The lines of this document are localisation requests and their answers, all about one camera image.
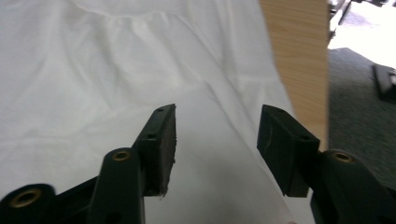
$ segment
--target wooden board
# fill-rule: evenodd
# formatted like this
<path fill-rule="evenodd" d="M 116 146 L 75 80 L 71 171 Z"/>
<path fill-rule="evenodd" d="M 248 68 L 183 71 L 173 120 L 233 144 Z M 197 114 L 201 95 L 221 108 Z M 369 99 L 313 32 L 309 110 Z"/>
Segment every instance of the wooden board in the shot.
<path fill-rule="evenodd" d="M 327 148 L 329 12 L 326 0 L 261 0 L 276 67 L 297 119 Z"/>

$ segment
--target white cloth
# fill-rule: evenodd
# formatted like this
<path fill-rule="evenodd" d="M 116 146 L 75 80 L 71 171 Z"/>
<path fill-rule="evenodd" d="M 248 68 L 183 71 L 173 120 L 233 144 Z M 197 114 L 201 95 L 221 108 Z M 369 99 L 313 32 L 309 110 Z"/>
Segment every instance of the white cloth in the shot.
<path fill-rule="evenodd" d="M 0 78 L 0 197 L 98 175 L 175 103 L 177 163 L 147 223 L 295 220 L 256 149 L 261 106 L 291 106 L 255 0 L 4 0 Z"/>

